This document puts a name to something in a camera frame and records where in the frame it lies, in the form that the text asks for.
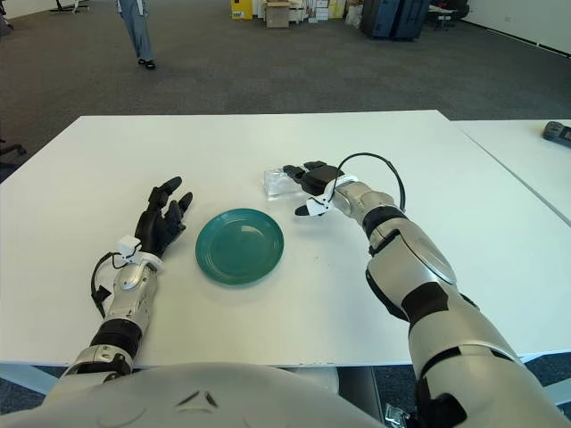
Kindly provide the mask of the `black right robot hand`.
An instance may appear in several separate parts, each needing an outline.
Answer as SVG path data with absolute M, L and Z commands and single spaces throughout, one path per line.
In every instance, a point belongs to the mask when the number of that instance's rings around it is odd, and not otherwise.
M 320 160 L 305 162 L 301 167 L 285 165 L 283 171 L 300 185 L 305 193 L 312 196 L 323 194 L 327 184 L 337 177 L 337 167 Z

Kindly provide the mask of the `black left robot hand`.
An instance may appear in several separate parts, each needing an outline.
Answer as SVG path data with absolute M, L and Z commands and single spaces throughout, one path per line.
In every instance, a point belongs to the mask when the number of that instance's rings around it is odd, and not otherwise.
M 193 200 L 193 193 L 186 193 L 178 201 L 170 200 L 181 184 L 181 177 L 173 177 L 151 191 L 147 208 L 135 230 L 142 252 L 161 259 L 167 248 L 186 230 L 183 217 Z

